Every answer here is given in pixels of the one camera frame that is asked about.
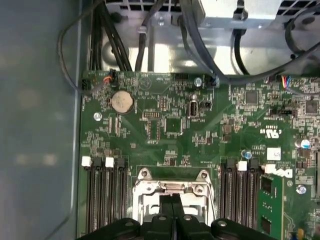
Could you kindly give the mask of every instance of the side panel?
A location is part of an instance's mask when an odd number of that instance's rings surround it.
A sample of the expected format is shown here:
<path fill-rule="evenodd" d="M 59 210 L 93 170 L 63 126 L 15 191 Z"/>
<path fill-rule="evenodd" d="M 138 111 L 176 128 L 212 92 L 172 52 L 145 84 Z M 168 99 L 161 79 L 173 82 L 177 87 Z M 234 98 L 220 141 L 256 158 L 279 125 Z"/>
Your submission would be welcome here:
<path fill-rule="evenodd" d="M 0 239 L 76 236 L 78 102 L 56 51 L 59 31 L 80 6 L 78 0 L 0 1 Z M 74 79 L 86 64 L 83 27 L 64 41 Z"/>

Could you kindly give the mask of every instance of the blue cable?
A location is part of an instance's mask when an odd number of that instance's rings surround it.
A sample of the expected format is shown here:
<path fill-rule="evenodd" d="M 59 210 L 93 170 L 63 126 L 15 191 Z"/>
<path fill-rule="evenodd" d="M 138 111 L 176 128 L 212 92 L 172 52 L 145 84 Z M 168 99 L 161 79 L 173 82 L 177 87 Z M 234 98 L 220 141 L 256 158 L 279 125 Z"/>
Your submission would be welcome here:
<path fill-rule="evenodd" d="M 288 79 L 286 80 L 286 88 L 289 87 L 289 83 L 292 80 L 292 76 L 289 76 Z"/>

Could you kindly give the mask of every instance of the black cable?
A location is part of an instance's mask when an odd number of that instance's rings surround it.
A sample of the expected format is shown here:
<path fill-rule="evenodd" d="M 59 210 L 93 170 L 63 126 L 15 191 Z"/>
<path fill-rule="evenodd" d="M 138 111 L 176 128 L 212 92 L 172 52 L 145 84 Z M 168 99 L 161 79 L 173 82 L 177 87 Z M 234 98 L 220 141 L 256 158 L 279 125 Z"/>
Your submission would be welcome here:
<path fill-rule="evenodd" d="M 202 37 L 199 33 L 198 26 L 195 20 L 195 16 L 193 14 L 193 8 L 190 0 L 183 0 L 180 1 L 180 6 L 182 10 L 183 20 L 185 22 L 185 26 L 187 31 L 189 32 L 189 35 L 193 41 L 193 44 L 199 54 L 199 56 L 202 58 L 203 62 L 213 70 L 213 72 L 217 75 L 219 80 L 222 83 L 230 84 L 230 85 L 243 85 L 248 83 L 254 83 L 260 80 L 263 80 L 269 76 L 276 75 L 280 72 L 283 72 L 285 69 L 300 63 L 303 59 L 305 59 L 309 54 L 313 53 L 315 50 L 317 50 L 320 47 L 320 42 L 318 42 L 316 45 L 311 47 L 306 52 L 299 55 L 297 58 L 281 65 L 276 68 L 273 68 L 271 70 L 268 70 L 266 72 L 257 74 L 257 75 L 251 75 L 246 77 L 237 77 L 237 78 L 231 78 L 227 77 L 216 65 L 214 60 L 212 59 L 210 53 L 208 52 L 208 49 L 206 48 Z"/>
<path fill-rule="evenodd" d="M 96 21 L 97 21 L 97 9 L 93 11 L 92 14 L 92 25 L 91 25 L 91 39 L 90 39 L 90 52 L 89 52 L 89 64 L 88 69 L 89 70 L 95 70 L 95 59 L 96 59 Z"/>
<path fill-rule="evenodd" d="M 113 23 L 113 20 L 112 20 L 112 18 L 110 16 L 108 8 L 104 4 L 103 4 L 103 6 L 101 8 L 102 8 L 103 16 L 104 16 L 104 19 L 105 19 L 105 25 L 110 29 L 110 32 L 113 35 L 114 42 L 115 42 L 116 46 L 118 47 L 118 49 L 120 51 L 120 54 L 122 56 L 122 60 L 123 60 L 123 64 L 125 66 L 125 69 L 127 71 L 129 71 L 129 72 L 132 72 L 132 68 L 131 68 L 131 65 L 130 65 L 130 61 L 129 61 L 129 58 L 128 58 L 128 54 L 127 54 L 126 48 L 125 48 L 124 43 L 122 42 L 122 40 L 121 40 L 121 38 L 119 36 L 119 33 L 118 33 L 114 23 Z"/>
<path fill-rule="evenodd" d="M 181 31 L 181 35 L 182 35 L 182 42 L 183 42 L 183 47 L 184 50 L 186 51 L 186 53 L 189 55 L 189 57 L 191 58 L 192 61 L 195 62 L 195 64 L 197 66 L 199 66 L 201 69 L 203 69 L 206 73 L 208 73 L 209 75 L 211 75 L 213 78 L 216 77 L 215 74 L 213 74 L 213 72 L 211 71 L 211 69 L 205 65 L 202 60 L 192 51 L 192 49 L 190 48 L 188 41 L 187 41 L 187 36 L 188 36 L 188 32 L 187 29 L 185 27 L 184 21 L 182 16 L 179 16 L 177 19 L 177 23 L 180 27 L 180 31 Z"/>
<path fill-rule="evenodd" d="M 96 29 L 95 29 L 95 70 L 102 70 L 102 25 L 99 11 L 95 12 Z"/>
<path fill-rule="evenodd" d="M 67 31 L 75 25 L 77 22 L 79 22 L 81 19 L 85 18 L 86 16 L 90 15 L 91 12 L 100 4 L 104 2 L 104 0 L 97 0 L 95 3 L 93 3 L 90 7 L 88 7 L 86 10 L 84 10 L 78 17 L 76 17 L 72 22 L 70 22 L 60 33 L 57 40 L 57 54 L 59 59 L 59 64 L 62 70 L 62 73 L 64 75 L 65 80 L 68 82 L 68 84 L 79 94 L 83 95 L 91 95 L 92 93 L 98 91 L 104 86 L 104 82 L 98 83 L 96 86 L 94 86 L 91 90 L 82 90 L 80 87 L 78 87 L 73 80 L 71 79 L 66 63 L 64 60 L 64 54 L 63 54 L 63 42 L 64 42 L 64 36 L 66 35 Z"/>
<path fill-rule="evenodd" d="M 300 55 L 302 53 L 305 52 L 305 50 L 301 49 L 297 43 L 295 42 L 293 36 L 292 36 L 292 30 L 295 27 L 295 22 L 296 20 L 306 14 L 310 14 L 312 12 L 317 12 L 320 9 L 320 4 L 318 3 L 317 5 L 308 8 L 307 10 L 304 10 L 302 12 L 300 12 L 297 16 L 295 16 L 286 26 L 285 28 L 285 32 L 284 32 L 284 38 L 285 38 L 285 42 L 287 44 L 287 46 L 289 47 L 289 49 L 296 55 Z M 311 54 L 308 56 L 308 59 L 314 61 L 319 67 L 320 67 L 320 59 Z"/>
<path fill-rule="evenodd" d="M 146 14 L 141 26 L 146 28 L 146 32 L 148 31 L 148 23 L 150 22 L 153 15 L 155 15 L 161 7 L 165 4 L 166 0 L 157 0 L 155 4 L 152 5 L 150 11 Z M 134 71 L 140 72 L 142 68 L 142 61 L 144 59 L 146 41 L 147 41 L 147 33 L 139 34 L 139 43 L 138 43 L 138 55 L 135 61 Z"/>
<path fill-rule="evenodd" d="M 241 55 L 240 55 L 240 42 L 241 37 L 246 33 L 245 29 L 234 29 L 232 31 L 232 34 L 234 36 L 234 45 L 233 45 L 233 51 L 234 51 L 234 57 L 235 61 L 241 70 L 241 72 L 244 75 L 250 75 L 248 70 L 246 69 L 244 62 L 242 61 Z"/>
<path fill-rule="evenodd" d="M 121 55 L 120 50 L 119 50 L 119 48 L 116 44 L 116 41 L 114 39 L 113 33 L 108 26 L 108 20 L 106 18 L 106 14 L 105 14 L 105 11 L 103 10 L 103 8 L 100 8 L 100 17 L 101 17 L 102 27 L 104 28 L 104 31 L 109 39 L 111 49 L 114 54 L 116 63 L 118 65 L 120 71 L 126 71 L 127 69 L 125 67 L 125 60 L 124 60 L 123 56 Z"/>

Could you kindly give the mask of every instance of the silver metal plate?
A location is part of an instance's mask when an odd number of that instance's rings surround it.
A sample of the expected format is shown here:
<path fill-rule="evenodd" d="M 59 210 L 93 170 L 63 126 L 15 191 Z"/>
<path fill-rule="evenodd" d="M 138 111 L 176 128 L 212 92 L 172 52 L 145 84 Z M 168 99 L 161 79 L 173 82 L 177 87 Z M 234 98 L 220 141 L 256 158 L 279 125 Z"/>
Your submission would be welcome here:
<path fill-rule="evenodd" d="M 185 214 L 199 216 L 210 226 L 217 218 L 215 192 L 207 171 L 201 170 L 194 181 L 153 179 L 147 168 L 140 170 L 133 187 L 132 218 L 141 224 L 159 213 L 160 196 L 180 194 Z"/>

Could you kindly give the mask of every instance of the motherboard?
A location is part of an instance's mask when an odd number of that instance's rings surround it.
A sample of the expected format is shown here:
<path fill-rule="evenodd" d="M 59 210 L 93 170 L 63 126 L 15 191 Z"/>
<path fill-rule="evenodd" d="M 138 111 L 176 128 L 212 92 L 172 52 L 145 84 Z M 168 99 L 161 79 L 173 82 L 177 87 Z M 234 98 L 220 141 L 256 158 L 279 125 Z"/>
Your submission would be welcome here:
<path fill-rule="evenodd" d="M 320 222 L 319 97 L 281 76 L 233 86 L 205 74 L 86 71 L 81 99 L 81 237 L 120 218 L 143 222 L 180 194 L 208 225 L 227 218 L 279 240 Z M 320 79 L 291 76 L 318 92 Z"/>

